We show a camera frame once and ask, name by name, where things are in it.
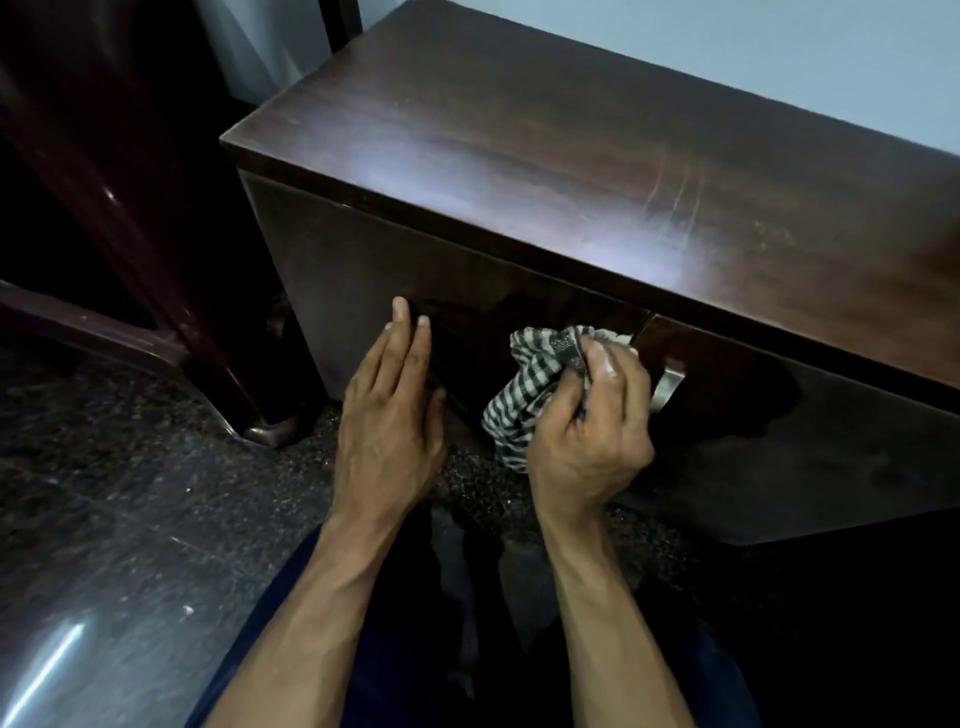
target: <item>cabinet top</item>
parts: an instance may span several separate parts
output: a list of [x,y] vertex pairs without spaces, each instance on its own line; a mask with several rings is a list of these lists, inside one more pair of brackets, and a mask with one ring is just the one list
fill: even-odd
[[948,153],[439,0],[223,143],[254,174],[960,411]]

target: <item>blue pants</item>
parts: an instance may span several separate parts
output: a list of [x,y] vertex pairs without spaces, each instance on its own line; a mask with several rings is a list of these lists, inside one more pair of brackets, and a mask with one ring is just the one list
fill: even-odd
[[[294,588],[319,535],[318,527],[303,540],[259,598],[186,728],[203,726],[244,657]],[[477,575],[477,569],[471,568],[471,576]],[[490,643],[496,637],[492,628],[496,620],[484,615],[507,614],[498,588],[498,584],[493,587],[493,597],[477,590],[478,599],[489,603],[477,605],[480,656],[474,674],[477,704],[473,704],[446,679],[459,652],[461,619],[455,604],[440,591],[440,564],[430,545],[430,512],[425,507],[415,510],[400,529],[373,588],[341,725],[427,728],[487,725],[492,720],[501,725],[545,721],[572,725],[559,621],[534,641],[529,656],[520,655],[516,640],[509,639],[485,652],[485,638]],[[760,725],[736,661],[682,597],[663,592],[642,598],[640,607],[699,728]],[[507,633],[511,627],[495,631]]]

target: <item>metal handle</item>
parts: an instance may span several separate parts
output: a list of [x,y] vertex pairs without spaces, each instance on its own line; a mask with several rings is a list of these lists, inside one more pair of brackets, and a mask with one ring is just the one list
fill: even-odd
[[660,412],[666,406],[685,377],[684,365],[676,359],[668,358],[666,365],[663,367],[663,375],[657,382],[656,389],[654,389],[654,396],[650,398],[651,413]]

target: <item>scratch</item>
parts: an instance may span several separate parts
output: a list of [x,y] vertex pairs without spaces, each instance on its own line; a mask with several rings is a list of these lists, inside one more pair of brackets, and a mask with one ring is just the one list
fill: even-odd
[[647,207],[650,206],[650,203],[654,201],[654,198],[657,196],[657,190],[660,189],[660,182],[663,180],[663,172],[666,171],[666,147],[660,149],[660,169],[657,170],[657,180],[654,182],[654,188],[650,190],[650,194],[647,196],[647,201],[643,203],[643,212],[647,211]]
[[690,235],[693,233],[693,229],[697,224],[697,213],[700,212],[700,201],[704,197],[704,187],[707,186],[707,175],[704,173],[702,160],[697,161],[697,180],[697,201],[693,204],[693,212],[690,213],[690,222],[686,226],[684,241],[681,243],[683,247],[686,247],[686,243],[689,241]]
[[673,206],[670,208],[670,216],[666,219],[666,223],[663,225],[663,232],[666,232],[670,227],[670,223],[673,222],[673,216],[677,212],[677,206],[680,204],[680,200],[684,196],[684,190],[686,189],[686,181],[690,179],[690,162],[689,160],[684,167],[684,180],[680,183],[680,189],[677,191],[677,199],[673,201]]

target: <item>cleaning cloth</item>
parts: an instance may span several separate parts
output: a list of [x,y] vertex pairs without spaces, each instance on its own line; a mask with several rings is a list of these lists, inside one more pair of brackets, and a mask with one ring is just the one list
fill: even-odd
[[497,460],[511,470],[527,472],[527,446],[534,436],[540,412],[557,390],[564,367],[580,375],[585,391],[589,392],[590,377],[580,349],[581,336],[623,346],[630,346],[632,339],[631,334],[588,326],[559,331],[525,328],[510,334],[510,353],[520,365],[520,371],[484,409],[483,428],[493,437]]

